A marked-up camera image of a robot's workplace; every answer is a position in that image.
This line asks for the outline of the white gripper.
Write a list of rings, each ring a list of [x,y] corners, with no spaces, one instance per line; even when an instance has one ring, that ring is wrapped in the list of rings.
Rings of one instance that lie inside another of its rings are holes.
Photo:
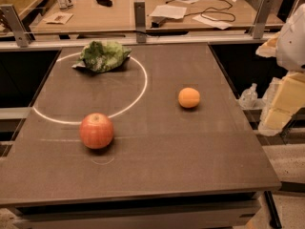
[[[258,131],[265,136],[279,134],[292,116],[305,106],[305,4],[298,7],[277,32],[259,46],[256,55],[276,57],[277,64],[288,72],[274,78],[265,92]]]

